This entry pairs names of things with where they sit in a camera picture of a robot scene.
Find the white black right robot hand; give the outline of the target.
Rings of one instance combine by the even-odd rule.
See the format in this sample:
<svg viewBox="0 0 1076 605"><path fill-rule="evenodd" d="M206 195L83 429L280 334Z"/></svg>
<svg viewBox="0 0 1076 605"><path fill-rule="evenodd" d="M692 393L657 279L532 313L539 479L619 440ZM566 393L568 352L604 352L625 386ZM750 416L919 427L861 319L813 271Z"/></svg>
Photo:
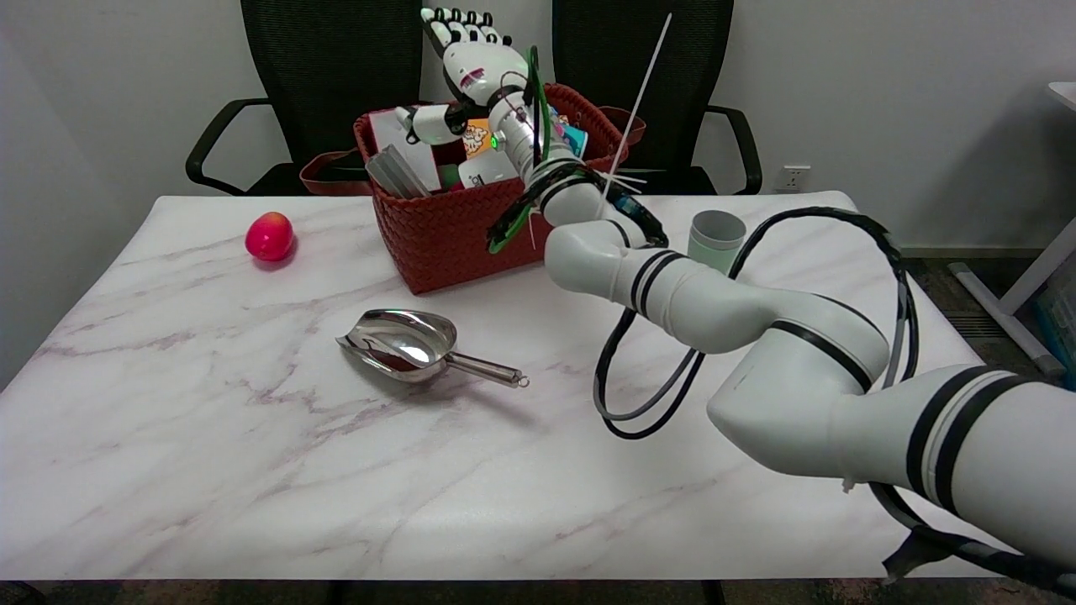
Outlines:
<svg viewBox="0 0 1076 605"><path fill-rule="evenodd" d="M445 145L461 139L469 119L489 118L497 103L524 92L528 66L511 38L494 27L491 13L459 8L421 8L420 22L442 62L452 103L402 105L393 114L408 143Z"/></svg>

